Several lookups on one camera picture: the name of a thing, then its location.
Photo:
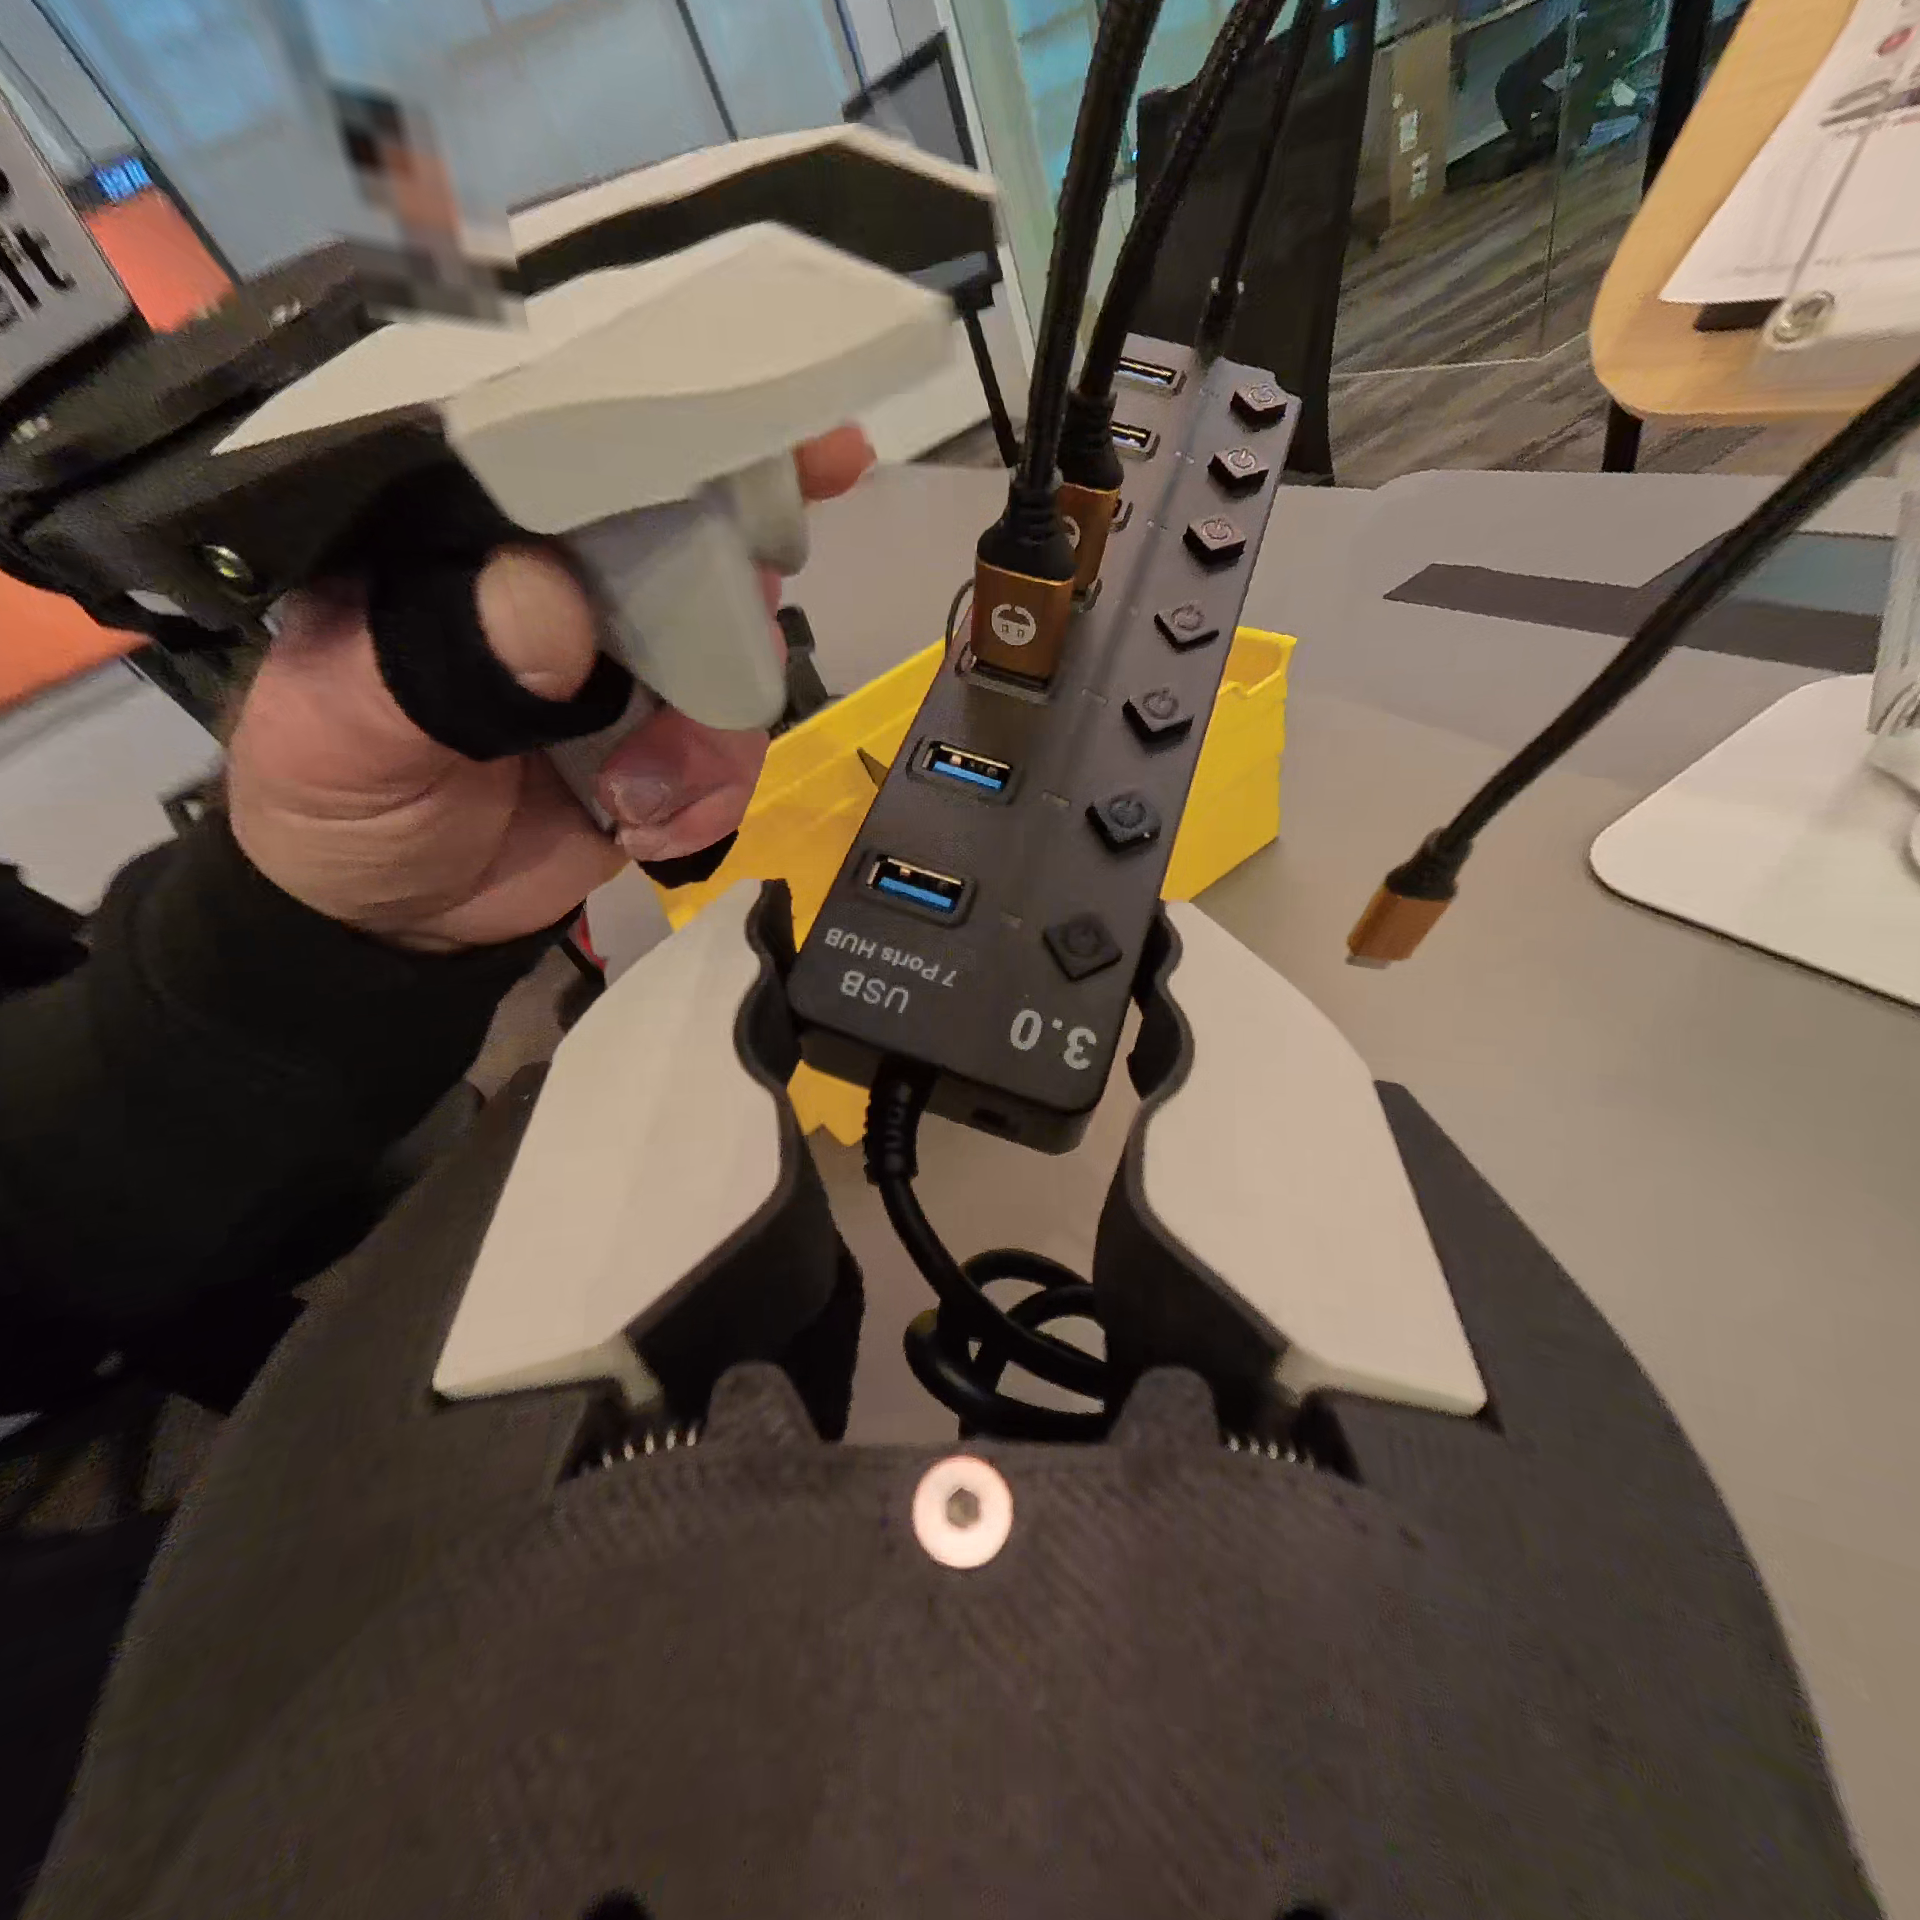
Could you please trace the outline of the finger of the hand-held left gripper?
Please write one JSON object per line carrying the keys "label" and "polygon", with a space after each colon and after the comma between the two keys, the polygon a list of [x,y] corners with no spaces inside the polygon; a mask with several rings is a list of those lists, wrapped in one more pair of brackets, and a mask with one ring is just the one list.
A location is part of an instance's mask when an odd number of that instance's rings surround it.
{"label": "finger of the hand-held left gripper", "polygon": [[515,213],[515,286],[527,298],[543,294],[758,223],[918,276],[995,252],[996,203],[987,173],[873,128],[755,135]]}
{"label": "finger of the hand-held left gripper", "polygon": [[242,420],[222,454],[419,415],[536,535],[690,498],[935,376],[951,302],[778,223],[591,271],[516,323],[398,319]]}

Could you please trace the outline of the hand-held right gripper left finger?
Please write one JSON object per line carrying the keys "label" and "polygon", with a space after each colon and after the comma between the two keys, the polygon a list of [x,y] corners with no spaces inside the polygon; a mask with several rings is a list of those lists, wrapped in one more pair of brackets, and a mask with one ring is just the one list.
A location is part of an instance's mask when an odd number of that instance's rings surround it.
{"label": "hand-held right gripper left finger", "polygon": [[440,1402],[606,1387],[643,1428],[689,1428],[739,1364],[832,1343],[857,1266],[786,1090],[795,957],[786,882],[739,880],[577,1021],[444,1335]]}

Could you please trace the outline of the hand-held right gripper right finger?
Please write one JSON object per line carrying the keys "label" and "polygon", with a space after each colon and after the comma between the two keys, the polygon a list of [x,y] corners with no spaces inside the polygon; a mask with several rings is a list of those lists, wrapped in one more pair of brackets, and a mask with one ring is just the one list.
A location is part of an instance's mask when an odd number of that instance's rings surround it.
{"label": "hand-held right gripper right finger", "polygon": [[1152,928],[1138,1103],[1095,1228],[1116,1394],[1186,1368],[1256,1419],[1352,1394],[1472,1419],[1489,1389],[1358,1048],[1193,903]]}

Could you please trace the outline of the black usb hub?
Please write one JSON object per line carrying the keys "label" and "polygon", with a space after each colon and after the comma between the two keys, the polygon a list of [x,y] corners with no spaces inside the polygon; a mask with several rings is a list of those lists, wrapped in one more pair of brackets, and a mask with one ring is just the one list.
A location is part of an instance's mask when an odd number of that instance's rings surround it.
{"label": "black usb hub", "polygon": [[793,1090],[842,1136],[906,1060],[934,1116],[1076,1144],[1162,899],[1279,836],[1294,639],[1240,619],[1300,411],[1264,367],[1127,342],[1121,514],[1052,682],[954,650],[786,979]]}

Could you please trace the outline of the person's left forearm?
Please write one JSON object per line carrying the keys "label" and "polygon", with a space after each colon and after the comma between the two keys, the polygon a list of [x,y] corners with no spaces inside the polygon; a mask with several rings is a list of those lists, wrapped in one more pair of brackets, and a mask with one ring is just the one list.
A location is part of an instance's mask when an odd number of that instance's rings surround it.
{"label": "person's left forearm", "polygon": [[383,935],[279,887],[222,814],[136,856],[78,965],[4,997],[4,1415],[288,1280],[598,884],[547,852]]}

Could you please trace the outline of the person's left hand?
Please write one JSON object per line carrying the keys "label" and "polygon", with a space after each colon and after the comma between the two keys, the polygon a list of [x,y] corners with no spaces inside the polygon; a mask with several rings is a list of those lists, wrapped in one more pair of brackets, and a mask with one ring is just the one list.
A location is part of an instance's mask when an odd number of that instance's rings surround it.
{"label": "person's left hand", "polygon": [[472,762],[396,707],[364,589],[294,595],[232,725],[227,811],[283,893],[431,952],[572,918],[631,861],[736,830],[771,739],[658,709],[615,740],[585,807],[543,755]]}

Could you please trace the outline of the yellow plastic bin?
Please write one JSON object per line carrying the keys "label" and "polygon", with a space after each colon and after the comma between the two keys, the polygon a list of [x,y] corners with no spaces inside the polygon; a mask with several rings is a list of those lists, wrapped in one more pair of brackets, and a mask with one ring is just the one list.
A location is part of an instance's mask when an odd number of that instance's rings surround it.
{"label": "yellow plastic bin", "polygon": [[[1195,899],[1279,839],[1294,646],[1297,637],[1279,631],[1236,629],[1182,826],[1164,843],[1167,900]],[[808,935],[886,774],[880,749],[906,739],[937,663],[939,646],[929,646],[783,734],[719,872],[657,880],[670,926],[687,926],[731,882],[750,877],[783,880],[795,935]]]}

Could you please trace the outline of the black chair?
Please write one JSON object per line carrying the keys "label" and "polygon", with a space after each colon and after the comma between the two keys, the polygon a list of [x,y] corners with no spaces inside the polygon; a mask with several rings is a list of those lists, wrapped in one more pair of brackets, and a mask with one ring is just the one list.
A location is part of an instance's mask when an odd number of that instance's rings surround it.
{"label": "black chair", "polygon": [[[1246,58],[1162,240],[1131,317],[1135,334],[1171,344],[1193,341],[1242,195],[1264,155],[1276,85],[1297,63],[1298,37],[1298,5],[1288,5],[1268,40]],[[1263,170],[1264,192],[1225,342],[1232,360],[1268,371],[1304,404],[1288,475],[1316,486],[1335,475],[1328,384],[1375,53],[1375,5],[1319,6],[1281,144]]]}

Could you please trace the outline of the white monitor stand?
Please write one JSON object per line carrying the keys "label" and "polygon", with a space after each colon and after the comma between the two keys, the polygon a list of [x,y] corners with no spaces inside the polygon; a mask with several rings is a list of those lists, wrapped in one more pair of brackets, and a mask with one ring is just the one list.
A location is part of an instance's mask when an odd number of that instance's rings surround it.
{"label": "white monitor stand", "polygon": [[1889,538],[1798,535],[1707,616],[1785,693],[1591,845],[1619,899],[1919,1003],[1915,468]]}

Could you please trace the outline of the cardboard box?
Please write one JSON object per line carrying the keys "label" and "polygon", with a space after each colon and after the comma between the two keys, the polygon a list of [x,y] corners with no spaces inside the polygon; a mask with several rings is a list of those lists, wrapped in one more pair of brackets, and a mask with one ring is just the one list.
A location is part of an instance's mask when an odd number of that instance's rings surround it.
{"label": "cardboard box", "polygon": [[1454,102],[1454,3],[1382,3],[1353,196],[1372,246],[1427,222],[1447,195]]}

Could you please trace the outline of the wooden round table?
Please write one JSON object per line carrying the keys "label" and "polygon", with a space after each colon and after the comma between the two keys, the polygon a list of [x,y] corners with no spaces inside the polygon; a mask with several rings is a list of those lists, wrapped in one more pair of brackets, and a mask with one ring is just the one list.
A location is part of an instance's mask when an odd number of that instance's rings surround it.
{"label": "wooden round table", "polygon": [[1842,420],[1915,366],[1915,319],[1841,338],[1841,298],[1820,288],[1756,302],[1758,317],[1702,326],[1705,302],[1665,288],[1732,196],[1849,28],[1849,3],[1756,3],[1711,79],[1711,5],[1673,5],[1640,210],[1596,298],[1591,366],[1608,394],[1601,468],[1633,472],[1644,423]]}

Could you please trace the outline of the white printed paper sheet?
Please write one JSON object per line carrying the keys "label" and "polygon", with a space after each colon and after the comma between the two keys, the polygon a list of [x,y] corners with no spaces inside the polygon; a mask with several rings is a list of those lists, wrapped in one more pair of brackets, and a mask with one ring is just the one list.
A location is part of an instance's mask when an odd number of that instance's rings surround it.
{"label": "white printed paper sheet", "polygon": [[1842,335],[1915,334],[1919,5],[1860,3],[1670,276],[1670,303],[1826,298]]}

